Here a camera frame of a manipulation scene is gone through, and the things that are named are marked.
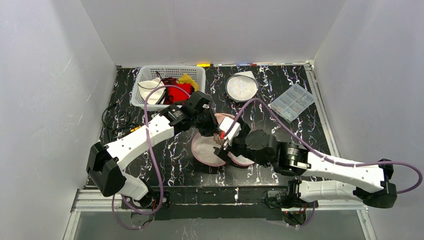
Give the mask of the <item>white pink-trim laundry bag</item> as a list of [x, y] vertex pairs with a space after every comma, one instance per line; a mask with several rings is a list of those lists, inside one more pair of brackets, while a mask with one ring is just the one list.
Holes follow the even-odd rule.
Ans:
[[245, 157], [247, 149], [246, 137], [250, 132], [250, 127], [246, 123], [240, 123], [241, 130], [237, 137], [234, 138], [232, 145], [223, 150], [224, 156], [220, 157], [215, 154], [216, 150], [220, 150], [222, 144], [216, 144], [213, 136], [201, 136], [200, 133], [195, 135], [191, 143], [191, 151], [193, 156], [201, 163], [210, 167], [222, 167], [225, 164], [233, 164], [238, 168], [247, 168], [254, 164], [254, 161]]

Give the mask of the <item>black bra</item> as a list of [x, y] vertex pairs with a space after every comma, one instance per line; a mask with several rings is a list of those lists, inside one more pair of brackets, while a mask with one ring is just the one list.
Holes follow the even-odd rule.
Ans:
[[[139, 73], [136, 79], [135, 99], [144, 104], [146, 97], [158, 87], [164, 86], [162, 76], [158, 71], [150, 71], [150, 76]], [[167, 89], [161, 88], [153, 92], [147, 100], [148, 105], [163, 105], [167, 96]]]

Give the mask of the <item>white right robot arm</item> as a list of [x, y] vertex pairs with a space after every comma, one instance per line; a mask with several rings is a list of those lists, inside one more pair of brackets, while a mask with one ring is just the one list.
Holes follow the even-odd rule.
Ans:
[[359, 166], [359, 162], [281, 142], [263, 130], [251, 131], [247, 125], [221, 123], [215, 131], [223, 141], [215, 154], [221, 159], [232, 154], [253, 161], [287, 177], [321, 177], [322, 181], [291, 180], [277, 200], [295, 205], [319, 200], [361, 201], [380, 209], [389, 209], [397, 200], [397, 187], [390, 182], [393, 166]]

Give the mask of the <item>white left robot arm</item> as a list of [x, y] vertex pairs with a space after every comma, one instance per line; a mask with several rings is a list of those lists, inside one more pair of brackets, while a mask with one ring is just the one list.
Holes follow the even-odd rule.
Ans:
[[91, 146], [86, 172], [104, 197], [115, 194], [141, 200], [149, 188], [141, 179], [124, 172], [138, 156], [158, 143], [173, 138], [191, 128], [206, 137], [218, 130], [214, 112], [209, 108], [211, 98], [195, 91], [181, 104], [171, 104], [162, 109], [146, 125], [108, 144], [100, 142]]

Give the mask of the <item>bright red bra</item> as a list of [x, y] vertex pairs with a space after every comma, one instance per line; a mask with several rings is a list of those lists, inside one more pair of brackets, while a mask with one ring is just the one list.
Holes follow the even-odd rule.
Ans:
[[167, 87], [167, 95], [164, 100], [165, 105], [170, 105], [176, 102], [185, 101], [189, 98], [188, 95], [191, 95], [194, 92], [194, 87], [189, 83], [175, 84], [176, 87]]

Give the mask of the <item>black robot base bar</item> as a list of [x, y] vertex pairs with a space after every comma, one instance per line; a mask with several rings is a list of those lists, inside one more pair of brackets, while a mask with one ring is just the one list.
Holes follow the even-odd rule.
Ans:
[[280, 221], [289, 212], [305, 212], [313, 205], [289, 193], [286, 186], [169, 186], [157, 221], [176, 219], [249, 219]]

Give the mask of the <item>beige pink bra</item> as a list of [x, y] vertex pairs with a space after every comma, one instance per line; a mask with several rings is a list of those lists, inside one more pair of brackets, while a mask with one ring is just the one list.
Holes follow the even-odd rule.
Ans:
[[222, 139], [220, 138], [220, 135], [219, 135], [218, 133], [214, 133], [214, 134], [213, 134], [213, 141], [214, 141], [216, 144], [218, 144], [218, 145], [222, 145], [222, 144], [223, 144], [223, 141], [222, 141]]

